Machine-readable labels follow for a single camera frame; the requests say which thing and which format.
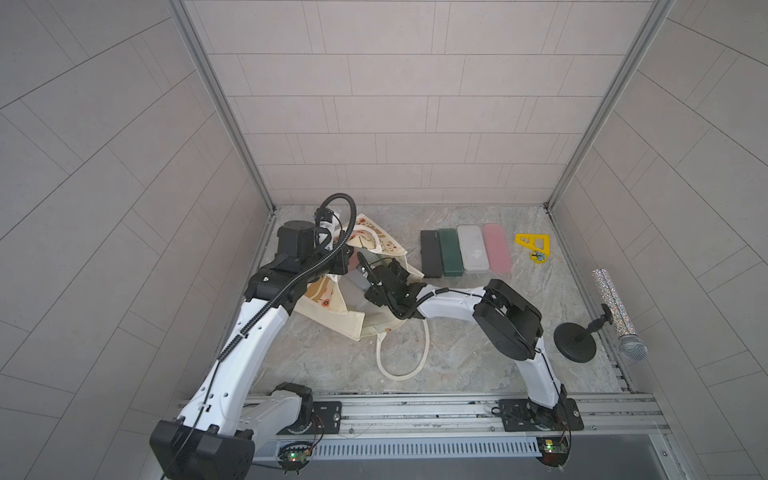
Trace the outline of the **circuit board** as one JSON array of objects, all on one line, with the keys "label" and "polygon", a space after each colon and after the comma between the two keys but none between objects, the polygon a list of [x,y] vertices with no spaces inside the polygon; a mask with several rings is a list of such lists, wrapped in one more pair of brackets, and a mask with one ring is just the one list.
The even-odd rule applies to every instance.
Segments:
[{"label": "circuit board", "polygon": [[282,446],[277,453],[277,463],[284,474],[299,472],[305,468],[313,455],[314,444],[297,441]]},{"label": "circuit board", "polygon": [[537,460],[544,466],[559,468],[564,466],[570,456],[571,445],[567,438],[537,437],[540,456]]}]

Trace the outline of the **floral canvas tote bag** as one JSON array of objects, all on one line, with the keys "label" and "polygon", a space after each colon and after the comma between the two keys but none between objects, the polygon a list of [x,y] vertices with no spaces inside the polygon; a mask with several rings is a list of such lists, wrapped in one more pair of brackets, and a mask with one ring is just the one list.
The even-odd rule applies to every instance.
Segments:
[{"label": "floral canvas tote bag", "polygon": [[426,364],[430,345],[429,328],[424,328],[424,350],[415,370],[394,375],[384,368],[381,361],[383,340],[405,321],[397,319],[387,307],[376,306],[365,298],[370,284],[358,270],[358,253],[362,252],[371,264],[378,260],[397,260],[410,273],[409,283],[421,282],[424,274],[409,265],[407,250],[364,214],[356,217],[353,235],[347,244],[354,248],[348,273],[344,276],[326,274],[310,284],[295,311],[355,341],[375,337],[376,361],[382,375],[393,381],[411,379]]}]

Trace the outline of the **dark green pencil case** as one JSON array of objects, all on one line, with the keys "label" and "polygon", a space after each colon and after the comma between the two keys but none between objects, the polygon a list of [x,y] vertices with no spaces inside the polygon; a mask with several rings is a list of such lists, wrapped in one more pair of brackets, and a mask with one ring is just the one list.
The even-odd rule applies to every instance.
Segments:
[{"label": "dark green pencil case", "polygon": [[464,274],[464,265],[460,250],[460,242],[456,229],[439,229],[440,255],[443,275],[459,277]]}]

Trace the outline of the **black microphone stand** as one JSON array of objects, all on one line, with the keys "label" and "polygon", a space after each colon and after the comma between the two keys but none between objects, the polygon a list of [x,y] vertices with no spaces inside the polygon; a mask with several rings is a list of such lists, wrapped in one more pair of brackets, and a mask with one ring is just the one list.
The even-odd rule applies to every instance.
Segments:
[{"label": "black microphone stand", "polygon": [[554,331],[553,339],[558,351],[576,363],[590,362],[596,355],[597,344],[593,335],[599,332],[605,324],[613,323],[610,307],[603,303],[603,313],[592,320],[586,327],[573,322],[562,323]]}]

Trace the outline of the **black pencil case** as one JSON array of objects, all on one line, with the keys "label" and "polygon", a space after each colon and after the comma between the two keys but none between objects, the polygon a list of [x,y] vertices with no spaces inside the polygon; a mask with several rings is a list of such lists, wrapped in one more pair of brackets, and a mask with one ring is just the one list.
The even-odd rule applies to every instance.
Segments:
[{"label": "black pencil case", "polygon": [[437,230],[420,232],[421,267],[425,278],[441,278],[443,265],[439,233]]}]

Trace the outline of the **glittery silver microphone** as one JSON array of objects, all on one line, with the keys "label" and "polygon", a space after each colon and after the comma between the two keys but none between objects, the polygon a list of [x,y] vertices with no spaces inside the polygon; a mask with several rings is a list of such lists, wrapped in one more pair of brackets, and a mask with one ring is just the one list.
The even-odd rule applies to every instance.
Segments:
[{"label": "glittery silver microphone", "polygon": [[612,325],[616,330],[619,353],[630,362],[644,360],[648,355],[648,348],[637,335],[608,271],[596,269],[592,271],[592,276],[603,304],[608,307],[612,315]]}]

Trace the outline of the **right circuit board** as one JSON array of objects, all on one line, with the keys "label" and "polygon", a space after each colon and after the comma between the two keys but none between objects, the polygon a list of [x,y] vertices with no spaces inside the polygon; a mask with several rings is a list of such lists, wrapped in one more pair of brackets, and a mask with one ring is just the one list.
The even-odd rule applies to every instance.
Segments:
[{"label": "right circuit board", "polygon": [[544,466],[559,468],[564,466],[570,456],[571,445],[567,438],[537,437],[540,456],[537,460]]}]

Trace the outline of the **white grey pencil case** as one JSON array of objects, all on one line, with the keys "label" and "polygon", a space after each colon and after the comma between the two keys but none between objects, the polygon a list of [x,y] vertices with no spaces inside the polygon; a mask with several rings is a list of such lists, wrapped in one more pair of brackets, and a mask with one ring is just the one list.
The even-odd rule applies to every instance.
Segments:
[{"label": "white grey pencil case", "polygon": [[456,230],[465,272],[487,272],[490,264],[481,228],[478,225],[459,225]]}]

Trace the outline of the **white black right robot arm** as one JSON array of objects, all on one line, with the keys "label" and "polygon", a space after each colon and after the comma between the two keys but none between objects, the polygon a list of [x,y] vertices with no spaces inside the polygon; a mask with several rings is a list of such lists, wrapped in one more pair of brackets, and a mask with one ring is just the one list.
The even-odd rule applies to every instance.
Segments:
[{"label": "white black right robot arm", "polygon": [[500,279],[484,287],[460,289],[410,283],[396,260],[371,265],[357,255],[357,269],[370,287],[365,298],[386,307],[399,320],[450,318],[475,322],[490,343],[517,365],[527,392],[525,404],[508,415],[541,430],[568,425],[567,391],[546,353],[541,313]]}]

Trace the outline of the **aluminium mounting rail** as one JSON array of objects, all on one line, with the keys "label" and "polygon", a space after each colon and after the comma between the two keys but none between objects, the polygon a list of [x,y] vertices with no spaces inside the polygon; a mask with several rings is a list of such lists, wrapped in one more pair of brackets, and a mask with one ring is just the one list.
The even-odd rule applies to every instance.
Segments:
[{"label": "aluminium mounting rail", "polygon": [[[583,431],[566,435],[666,434],[668,422],[651,394],[571,394]],[[492,408],[502,399],[525,399],[522,394],[328,394],[314,395],[314,403],[339,401],[342,418],[334,439],[386,437],[553,436],[562,432],[506,432]]]}]

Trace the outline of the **pink pencil case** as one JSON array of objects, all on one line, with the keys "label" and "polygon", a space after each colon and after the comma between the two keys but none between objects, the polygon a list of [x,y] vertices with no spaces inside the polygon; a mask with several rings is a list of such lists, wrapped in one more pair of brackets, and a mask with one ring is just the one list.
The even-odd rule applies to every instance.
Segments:
[{"label": "pink pencil case", "polygon": [[512,270],[512,261],[503,226],[489,223],[483,225],[481,231],[490,270],[499,275],[509,274]]}]

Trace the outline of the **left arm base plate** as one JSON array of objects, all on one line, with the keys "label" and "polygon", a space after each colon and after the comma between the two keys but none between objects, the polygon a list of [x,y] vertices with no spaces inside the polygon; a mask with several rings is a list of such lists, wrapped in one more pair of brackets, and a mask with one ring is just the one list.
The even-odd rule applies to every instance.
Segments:
[{"label": "left arm base plate", "polygon": [[291,425],[282,429],[280,435],[335,435],[340,431],[342,403],[339,401],[320,401],[313,404],[311,419],[306,425]]}]

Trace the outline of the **yellow triangular wooden toy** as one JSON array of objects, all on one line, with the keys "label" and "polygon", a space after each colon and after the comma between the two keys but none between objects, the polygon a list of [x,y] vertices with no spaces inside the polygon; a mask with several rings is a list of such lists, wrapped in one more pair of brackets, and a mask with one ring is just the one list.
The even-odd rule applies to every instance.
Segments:
[{"label": "yellow triangular wooden toy", "polygon": [[536,264],[545,263],[551,254],[550,237],[547,234],[519,233],[515,235],[514,241],[529,250],[530,259]]}]

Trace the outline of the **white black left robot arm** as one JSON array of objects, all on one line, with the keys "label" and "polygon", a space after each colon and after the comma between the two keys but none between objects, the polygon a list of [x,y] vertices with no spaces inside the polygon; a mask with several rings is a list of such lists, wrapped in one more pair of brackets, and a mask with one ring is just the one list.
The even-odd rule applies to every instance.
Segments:
[{"label": "white black left robot arm", "polygon": [[343,274],[350,233],[322,209],[314,221],[289,221],[278,251],[249,280],[232,334],[199,390],[173,420],[161,420],[149,444],[163,479],[243,479],[256,451],[283,430],[319,430],[311,388],[283,382],[241,423],[266,354],[310,284]]}]

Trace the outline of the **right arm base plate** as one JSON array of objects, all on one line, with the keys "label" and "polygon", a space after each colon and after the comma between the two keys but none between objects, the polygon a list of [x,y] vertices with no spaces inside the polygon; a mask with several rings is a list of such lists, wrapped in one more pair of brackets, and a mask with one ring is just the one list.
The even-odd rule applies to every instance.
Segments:
[{"label": "right arm base plate", "polygon": [[502,420],[506,432],[583,431],[584,422],[576,401],[566,398],[553,409],[539,406],[528,399],[502,399],[492,408]]}]

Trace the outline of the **left circuit board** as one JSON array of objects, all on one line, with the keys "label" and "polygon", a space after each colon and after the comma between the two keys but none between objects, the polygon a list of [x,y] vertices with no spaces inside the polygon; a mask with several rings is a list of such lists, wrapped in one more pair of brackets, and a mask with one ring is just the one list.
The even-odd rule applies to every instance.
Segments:
[{"label": "left circuit board", "polygon": [[277,463],[284,474],[299,472],[305,468],[313,455],[314,444],[297,441],[282,446],[277,453]]}]

